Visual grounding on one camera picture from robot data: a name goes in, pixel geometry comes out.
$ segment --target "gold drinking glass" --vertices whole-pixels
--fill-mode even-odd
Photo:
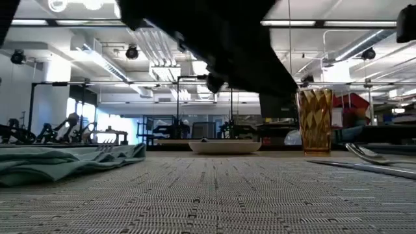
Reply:
[[[296,95],[305,154],[331,151],[332,90],[307,89]]]

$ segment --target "track light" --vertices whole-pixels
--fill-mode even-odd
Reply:
[[[22,49],[15,49],[12,57],[10,58],[13,64],[25,64],[26,63],[26,56],[25,51]]]
[[[53,12],[63,12],[68,6],[68,0],[48,0],[47,4],[49,9]]]
[[[128,59],[137,59],[138,58],[138,51],[137,51],[137,45],[129,45],[129,49],[127,52],[125,52],[125,56]]]
[[[361,55],[361,58],[363,60],[374,59],[375,57],[376,57],[376,52],[374,51],[373,48],[370,48],[370,49],[364,51],[363,54]]]

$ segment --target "folded napkin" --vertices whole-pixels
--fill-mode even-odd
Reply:
[[[146,145],[96,148],[0,148],[0,185],[58,181],[73,174],[110,170],[143,161]]]

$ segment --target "black object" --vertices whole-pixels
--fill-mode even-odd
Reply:
[[[367,60],[367,59],[371,60],[371,59],[374,59],[375,57],[376,57],[376,52],[374,51],[372,47],[364,51],[363,54],[361,55],[361,58],[363,60]]]
[[[306,76],[304,76],[303,78],[300,79],[301,82],[303,82],[300,87],[301,88],[306,88],[308,87],[309,83],[313,83],[314,82],[314,78],[313,75],[308,74]]]
[[[26,63],[25,51],[22,49],[15,49],[13,55],[10,58],[13,64],[21,65]]]
[[[261,25],[275,0],[118,0],[122,21],[132,30],[142,20],[171,36],[181,51],[189,50],[207,63],[211,91],[223,82],[231,88],[287,97],[298,88],[270,46]]]
[[[267,94],[260,94],[261,117],[263,118],[292,118],[298,119],[294,96],[278,98]]]
[[[400,11],[396,23],[397,43],[416,40],[416,6],[408,5]]]
[[[3,144],[8,144],[12,137],[17,144],[32,144],[36,140],[35,134],[19,127],[17,119],[10,119],[8,125],[0,125],[0,137]]]
[[[174,121],[174,124],[167,126],[157,126],[153,130],[153,134],[160,133],[163,135],[168,135],[169,139],[181,139],[183,135],[188,135],[190,132],[190,127],[184,124],[182,121],[179,123]]]
[[[129,45],[129,49],[125,52],[128,59],[134,60],[138,58],[137,45]]]
[[[147,122],[146,122],[146,130],[147,131],[151,131],[153,130],[153,120],[148,118]]]

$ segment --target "monitor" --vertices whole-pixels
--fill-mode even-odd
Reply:
[[[280,98],[259,94],[259,99],[261,117],[263,118],[298,118],[294,96]]]

